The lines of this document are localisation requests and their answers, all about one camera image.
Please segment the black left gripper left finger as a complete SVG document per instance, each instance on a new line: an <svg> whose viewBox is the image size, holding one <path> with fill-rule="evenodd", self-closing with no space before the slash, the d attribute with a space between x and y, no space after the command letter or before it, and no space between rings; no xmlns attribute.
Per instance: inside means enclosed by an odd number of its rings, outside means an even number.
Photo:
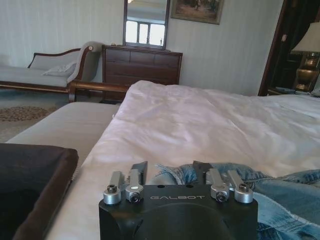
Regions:
<svg viewBox="0 0 320 240"><path fill-rule="evenodd" d="M103 203L106 205L119 204L123 199L122 194L129 203L139 203L144 198L147 170L147 161L135 163L129 171L127 180L121 171L114 171L103 192Z"/></svg>

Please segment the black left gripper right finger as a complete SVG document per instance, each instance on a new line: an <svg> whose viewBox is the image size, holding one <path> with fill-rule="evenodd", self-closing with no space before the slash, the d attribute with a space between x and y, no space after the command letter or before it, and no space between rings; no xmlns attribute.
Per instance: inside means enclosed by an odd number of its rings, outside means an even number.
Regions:
<svg viewBox="0 0 320 240"><path fill-rule="evenodd" d="M219 170L209 163L194 161L192 166L199 184L210 186L210 196L218 203L225 203L233 192L234 200L238 203L252 203L253 191L243 182L236 170L228 170L223 178Z"/></svg>

